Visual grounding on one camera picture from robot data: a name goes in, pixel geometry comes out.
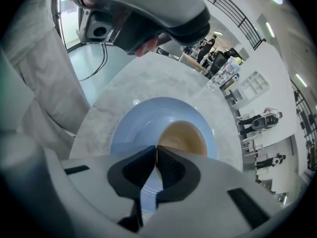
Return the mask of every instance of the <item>floor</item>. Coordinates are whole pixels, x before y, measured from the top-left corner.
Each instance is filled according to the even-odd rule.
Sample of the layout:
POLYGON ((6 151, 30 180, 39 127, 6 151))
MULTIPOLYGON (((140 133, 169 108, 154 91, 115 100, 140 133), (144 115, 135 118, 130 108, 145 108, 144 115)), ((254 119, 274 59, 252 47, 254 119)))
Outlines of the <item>floor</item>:
MULTIPOLYGON (((80 82, 89 104, 92 106, 109 82, 128 64, 135 56, 128 56, 118 47, 107 46, 108 60, 105 66, 91 78, 80 82)), ((91 75, 103 60, 103 50, 100 44, 83 46, 69 55, 78 79, 91 75)), ((228 100, 232 115, 237 117, 236 110, 228 100)), ((252 180, 256 179, 255 156, 243 157, 243 172, 252 180)))

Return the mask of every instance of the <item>black railing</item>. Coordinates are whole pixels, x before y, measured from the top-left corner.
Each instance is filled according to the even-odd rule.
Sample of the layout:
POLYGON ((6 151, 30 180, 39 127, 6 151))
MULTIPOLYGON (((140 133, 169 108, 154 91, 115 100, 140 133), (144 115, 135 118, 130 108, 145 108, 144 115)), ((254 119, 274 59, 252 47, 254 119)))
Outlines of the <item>black railing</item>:
POLYGON ((207 0, 226 14, 243 32, 253 49, 256 50, 262 39, 246 15, 231 0, 207 0))
POLYGON ((301 126, 305 134, 306 149, 308 155, 308 169, 313 169, 317 160, 317 125, 311 108, 308 106, 301 91, 292 82, 292 87, 294 91, 295 103, 296 103, 296 113, 301 121, 301 126))

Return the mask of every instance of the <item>marble table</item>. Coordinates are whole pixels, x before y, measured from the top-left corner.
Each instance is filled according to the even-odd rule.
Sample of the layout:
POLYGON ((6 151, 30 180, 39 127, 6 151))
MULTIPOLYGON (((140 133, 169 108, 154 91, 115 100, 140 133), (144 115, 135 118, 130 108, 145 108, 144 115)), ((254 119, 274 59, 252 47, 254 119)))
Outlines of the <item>marble table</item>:
POLYGON ((196 108, 215 137, 217 158, 242 171, 242 150, 235 120, 222 92, 208 79, 171 58, 149 52, 132 60, 107 85, 86 115, 70 158, 108 153, 112 133, 122 116, 140 101, 172 97, 196 108))

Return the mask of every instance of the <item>white table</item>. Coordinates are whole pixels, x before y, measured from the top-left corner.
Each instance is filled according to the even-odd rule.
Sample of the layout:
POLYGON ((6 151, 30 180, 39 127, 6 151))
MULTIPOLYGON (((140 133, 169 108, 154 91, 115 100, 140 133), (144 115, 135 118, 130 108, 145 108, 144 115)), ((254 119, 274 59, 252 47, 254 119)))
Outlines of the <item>white table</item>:
POLYGON ((207 82, 192 68, 153 52, 132 60, 89 110, 70 158, 107 154, 117 123, 137 100, 173 97, 202 114, 214 133, 218 159, 242 171, 242 150, 233 115, 221 91, 210 91, 207 82))

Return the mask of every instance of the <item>blue plate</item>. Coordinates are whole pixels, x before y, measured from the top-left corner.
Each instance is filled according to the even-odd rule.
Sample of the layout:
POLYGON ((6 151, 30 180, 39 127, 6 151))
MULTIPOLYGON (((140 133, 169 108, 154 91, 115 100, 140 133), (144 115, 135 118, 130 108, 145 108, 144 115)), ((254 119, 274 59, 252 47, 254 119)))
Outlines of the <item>blue plate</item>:
MULTIPOLYGON (((216 159, 215 140, 203 116, 187 103, 167 97, 146 100, 129 110, 114 130, 109 154, 120 155, 156 145, 164 129, 175 121, 188 121, 196 126, 205 139, 208 157, 216 159)), ((142 210, 155 212, 155 196, 161 190, 161 180, 154 169, 141 191, 142 210)))

